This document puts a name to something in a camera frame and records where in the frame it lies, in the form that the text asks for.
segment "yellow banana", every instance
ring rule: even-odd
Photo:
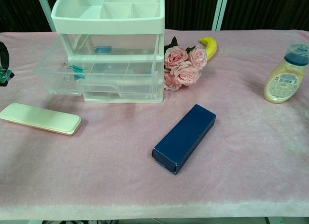
[[[206,46],[205,51],[209,61],[217,51],[217,41],[212,37],[202,37],[199,39],[199,42]]]

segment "pink artificial rose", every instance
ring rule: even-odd
[[[190,61],[182,62],[180,66],[175,66],[171,70],[178,82],[183,85],[193,85],[201,76],[200,70],[194,68]]]
[[[192,66],[201,70],[207,63],[207,56],[205,49],[201,49],[198,46],[194,50],[189,52],[188,61],[192,62]]]
[[[184,48],[174,46],[167,49],[164,56],[165,67],[171,69],[174,66],[179,66],[180,63],[188,59],[188,54]]]
[[[164,88],[166,90],[175,91],[178,90],[182,84],[175,80],[175,77],[170,74],[170,71],[164,71]]]

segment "pink velvet tablecloth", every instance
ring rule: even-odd
[[[83,120],[72,137],[0,120],[0,220],[309,216],[309,74],[286,103],[263,98],[288,44],[309,33],[167,30],[166,43],[173,36],[217,40],[197,84],[162,103],[94,104],[47,94],[31,71],[57,34],[0,34],[15,73],[0,110],[18,102]],[[151,151],[195,104],[216,123],[173,175]]]

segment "dark blue box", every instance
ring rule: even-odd
[[[166,169],[177,174],[214,125],[215,119],[215,114],[195,105],[155,146],[152,157]]]

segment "plastic bottle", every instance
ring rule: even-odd
[[[309,63],[309,46],[290,44],[284,59],[269,75],[264,97],[269,102],[283,103],[299,88]]]

